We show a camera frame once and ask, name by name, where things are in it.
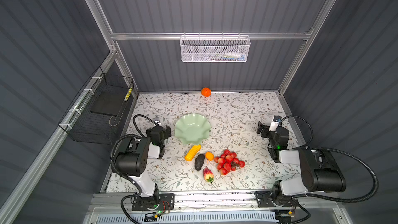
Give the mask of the green scalloped fruit bowl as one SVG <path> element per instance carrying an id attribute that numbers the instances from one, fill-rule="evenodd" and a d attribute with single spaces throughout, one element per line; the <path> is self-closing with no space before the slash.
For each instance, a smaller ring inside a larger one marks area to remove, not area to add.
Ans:
<path id="1" fill-rule="evenodd" d="M 175 124 L 175 137 L 185 145 L 200 145 L 209 137 L 210 129 L 207 117 L 197 113 L 186 114 Z"/>

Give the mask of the yellow fake corn cob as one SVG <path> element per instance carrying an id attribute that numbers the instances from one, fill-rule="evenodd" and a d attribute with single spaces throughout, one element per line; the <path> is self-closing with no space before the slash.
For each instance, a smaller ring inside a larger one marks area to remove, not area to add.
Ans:
<path id="1" fill-rule="evenodd" d="M 185 155 L 184 159 L 186 161 L 192 161 L 196 154 L 201 150 L 202 145 L 194 145 L 191 147 L 191 149 L 187 152 L 187 154 Z"/>

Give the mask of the dark fake avocado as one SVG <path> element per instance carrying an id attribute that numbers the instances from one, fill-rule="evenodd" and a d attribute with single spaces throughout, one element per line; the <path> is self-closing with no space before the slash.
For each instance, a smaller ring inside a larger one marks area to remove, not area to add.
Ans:
<path id="1" fill-rule="evenodd" d="M 199 154 L 194 162 L 194 168 L 196 171 L 200 171 L 205 161 L 205 155 Z"/>

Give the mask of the red fake grape bunch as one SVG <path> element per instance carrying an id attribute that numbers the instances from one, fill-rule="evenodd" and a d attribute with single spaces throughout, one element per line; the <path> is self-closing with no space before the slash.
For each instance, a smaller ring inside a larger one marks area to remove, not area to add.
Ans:
<path id="1" fill-rule="evenodd" d="M 225 149 L 219 156 L 214 156 L 212 161 L 216 164 L 216 169 L 222 176 L 243 169 L 246 166 L 245 161 L 239 160 L 237 153 L 229 149 Z"/>

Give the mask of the small fake orange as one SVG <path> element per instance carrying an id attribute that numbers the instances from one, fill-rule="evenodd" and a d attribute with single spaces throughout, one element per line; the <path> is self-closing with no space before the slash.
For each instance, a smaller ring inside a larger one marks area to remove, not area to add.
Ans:
<path id="1" fill-rule="evenodd" d="M 207 153 L 205 154 L 205 158 L 206 158 L 207 160 L 209 160 L 209 161 L 213 161 L 214 155 L 213 155 L 211 152 L 207 152 Z"/>

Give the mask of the orange fake tangerine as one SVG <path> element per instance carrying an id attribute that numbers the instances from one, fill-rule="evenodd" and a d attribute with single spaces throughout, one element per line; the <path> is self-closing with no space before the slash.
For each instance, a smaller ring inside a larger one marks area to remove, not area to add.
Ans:
<path id="1" fill-rule="evenodd" d="M 204 97 L 210 97 L 211 93 L 212 93 L 212 91 L 207 87 L 205 87 L 201 90 L 201 95 Z"/>

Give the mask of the red yellow fake mango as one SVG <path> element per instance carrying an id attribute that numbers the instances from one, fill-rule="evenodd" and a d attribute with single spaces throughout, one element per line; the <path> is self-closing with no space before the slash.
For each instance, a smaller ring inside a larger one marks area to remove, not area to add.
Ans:
<path id="1" fill-rule="evenodd" d="M 214 181 L 214 174 L 209 168 L 203 169 L 203 177 L 206 182 L 213 183 Z"/>

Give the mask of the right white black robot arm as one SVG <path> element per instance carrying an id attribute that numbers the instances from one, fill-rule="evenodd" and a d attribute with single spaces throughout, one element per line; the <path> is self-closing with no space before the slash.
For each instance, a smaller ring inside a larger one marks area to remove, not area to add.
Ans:
<path id="1" fill-rule="evenodd" d="M 287 197 L 311 192 L 343 192 L 346 181 L 329 151 L 305 148 L 288 149 L 289 131 L 272 121 L 270 125 L 258 122 L 257 133 L 268 139 L 267 150 L 276 163 L 299 166 L 300 176 L 274 183 L 270 197 L 278 205 Z"/>

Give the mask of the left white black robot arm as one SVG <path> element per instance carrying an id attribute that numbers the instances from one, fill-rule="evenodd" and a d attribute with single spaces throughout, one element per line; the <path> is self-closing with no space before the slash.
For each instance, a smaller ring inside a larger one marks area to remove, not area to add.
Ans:
<path id="1" fill-rule="evenodd" d="M 162 159 L 165 141 L 172 136 L 170 126 L 156 125 L 146 131 L 147 136 L 127 134 L 112 147 L 110 165 L 112 171 L 131 182 L 138 190 L 136 197 L 157 201 L 159 189 L 146 172 L 149 160 Z"/>

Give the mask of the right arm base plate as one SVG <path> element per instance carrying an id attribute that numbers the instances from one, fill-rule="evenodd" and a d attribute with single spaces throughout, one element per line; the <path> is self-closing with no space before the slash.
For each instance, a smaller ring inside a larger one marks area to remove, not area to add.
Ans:
<path id="1" fill-rule="evenodd" d="M 256 191 L 254 195 L 258 207 L 297 207 L 297 204 L 290 196 L 277 195 L 272 191 Z"/>

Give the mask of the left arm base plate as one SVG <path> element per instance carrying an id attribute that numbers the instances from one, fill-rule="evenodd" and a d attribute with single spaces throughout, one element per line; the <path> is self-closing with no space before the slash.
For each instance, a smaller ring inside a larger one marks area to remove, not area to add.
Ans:
<path id="1" fill-rule="evenodd" d="M 175 194 L 155 194 L 151 197 L 134 197 L 132 211 L 171 211 L 174 209 Z"/>

